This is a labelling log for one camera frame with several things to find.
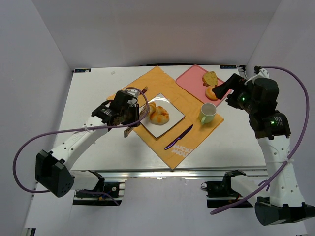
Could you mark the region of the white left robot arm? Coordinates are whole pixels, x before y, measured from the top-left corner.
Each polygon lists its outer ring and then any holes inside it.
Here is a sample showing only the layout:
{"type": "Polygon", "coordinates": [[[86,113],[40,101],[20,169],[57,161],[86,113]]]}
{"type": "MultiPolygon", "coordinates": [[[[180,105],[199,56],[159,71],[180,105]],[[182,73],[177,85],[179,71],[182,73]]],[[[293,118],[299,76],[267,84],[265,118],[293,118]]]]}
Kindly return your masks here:
{"type": "Polygon", "coordinates": [[[36,156],[35,179],[58,198],[70,190],[100,193],[104,177],[94,171],[73,171],[71,168],[113,126],[139,126],[140,93],[137,88],[118,91],[114,99],[101,103],[92,112],[81,131],[74,132],[49,152],[40,151],[36,156]]]}

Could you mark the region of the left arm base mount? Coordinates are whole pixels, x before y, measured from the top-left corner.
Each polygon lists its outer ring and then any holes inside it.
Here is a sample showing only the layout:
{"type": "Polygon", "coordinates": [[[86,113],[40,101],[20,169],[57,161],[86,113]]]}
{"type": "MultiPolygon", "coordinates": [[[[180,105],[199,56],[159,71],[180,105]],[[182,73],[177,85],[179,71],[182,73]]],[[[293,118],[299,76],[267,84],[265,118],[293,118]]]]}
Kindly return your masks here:
{"type": "Polygon", "coordinates": [[[106,178],[104,183],[96,189],[89,190],[94,193],[75,191],[74,206],[119,206],[122,203],[125,192],[125,179],[106,178]]]}

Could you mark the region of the round knotted bread bun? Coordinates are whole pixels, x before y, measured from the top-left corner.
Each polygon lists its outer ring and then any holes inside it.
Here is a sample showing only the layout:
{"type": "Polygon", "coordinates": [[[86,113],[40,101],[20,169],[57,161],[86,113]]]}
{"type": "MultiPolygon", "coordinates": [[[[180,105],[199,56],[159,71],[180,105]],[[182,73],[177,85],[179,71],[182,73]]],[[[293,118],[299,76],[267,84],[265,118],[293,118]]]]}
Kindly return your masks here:
{"type": "Polygon", "coordinates": [[[164,125],[169,122],[169,113],[161,106],[152,108],[149,113],[149,120],[156,125],[164,125]]]}

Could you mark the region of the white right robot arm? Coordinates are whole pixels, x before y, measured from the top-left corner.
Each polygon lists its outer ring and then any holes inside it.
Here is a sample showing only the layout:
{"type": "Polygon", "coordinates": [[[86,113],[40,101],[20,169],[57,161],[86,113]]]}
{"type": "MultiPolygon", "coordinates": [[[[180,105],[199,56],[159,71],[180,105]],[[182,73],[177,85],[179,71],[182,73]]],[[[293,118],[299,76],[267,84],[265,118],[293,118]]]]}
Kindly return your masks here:
{"type": "Polygon", "coordinates": [[[206,184],[210,198],[233,197],[234,202],[221,206],[213,214],[249,202],[261,225],[296,223],[315,215],[315,208],[305,202],[296,180],[290,148],[291,131],[287,117],[276,109],[279,87],[270,79],[266,67],[255,68],[250,79],[233,74],[214,87],[217,98],[226,98],[229,106],[244,110],[262,150],[268,179],[255,184],[240,170],[226,172],[222,181],[206,184]]]}

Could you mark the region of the long striped bread roll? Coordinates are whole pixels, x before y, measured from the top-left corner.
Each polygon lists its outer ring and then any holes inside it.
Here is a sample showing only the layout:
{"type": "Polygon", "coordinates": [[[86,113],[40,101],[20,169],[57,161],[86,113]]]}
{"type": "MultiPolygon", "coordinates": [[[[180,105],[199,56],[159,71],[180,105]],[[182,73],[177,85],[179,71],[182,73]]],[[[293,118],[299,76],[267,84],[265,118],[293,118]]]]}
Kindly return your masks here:
{"type": "Polygon", "coordinates": [[[148,105],[149,105],[149,111],[148,111],[147,116],[150,116],[152,113],[155,112],[156,104],[155,104],[155,102],[150,102],[150,103],[148,103],[148,105]]]}

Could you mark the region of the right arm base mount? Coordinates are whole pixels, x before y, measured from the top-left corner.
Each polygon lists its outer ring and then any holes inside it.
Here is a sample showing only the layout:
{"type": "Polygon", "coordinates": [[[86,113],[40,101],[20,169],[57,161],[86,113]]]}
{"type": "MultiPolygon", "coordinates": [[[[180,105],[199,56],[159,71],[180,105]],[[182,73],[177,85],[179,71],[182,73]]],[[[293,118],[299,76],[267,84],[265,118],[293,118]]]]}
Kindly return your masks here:
{"type": "Polygon", "coordinates": [[[226,172],[221,181],[203,182],[200,187],[207,192],[207,208],[219,208],[242,199],[242,195],[231,188],[231,178],[246,176],[240,170],[226,172]]]}

